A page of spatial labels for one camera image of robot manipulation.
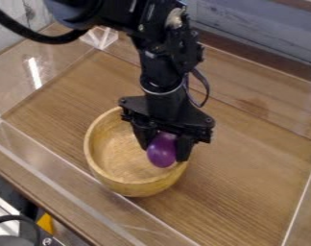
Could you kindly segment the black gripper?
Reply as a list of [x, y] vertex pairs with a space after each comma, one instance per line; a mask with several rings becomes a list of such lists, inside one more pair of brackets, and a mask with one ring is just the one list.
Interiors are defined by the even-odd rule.
[[122, 119], [131, 124], [143, 150], [147, 150], [158, 131], [178, 135], [178, 162], [190, 159], [195, 143], [211, 142], [215, 119], [191, 103], [183, 89], [166, 94], [122, 97], [119, 106]]

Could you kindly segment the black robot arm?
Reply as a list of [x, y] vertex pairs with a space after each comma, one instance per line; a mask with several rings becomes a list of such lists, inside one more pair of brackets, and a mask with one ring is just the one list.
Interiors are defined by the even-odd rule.
[[205, 46], [190, 25], [183, 0], [45, 0], [55, 20], [79, 31], [107, 26], [125, 32], [138, 50], [145, 94], [119, 100], [142, 149], [162, 133], [174, 135], [177, 161], [190, 159], [195, 144], [211, 141], [215, 119], [190, 96], [190, 76], [210, 85], [198, 70]]

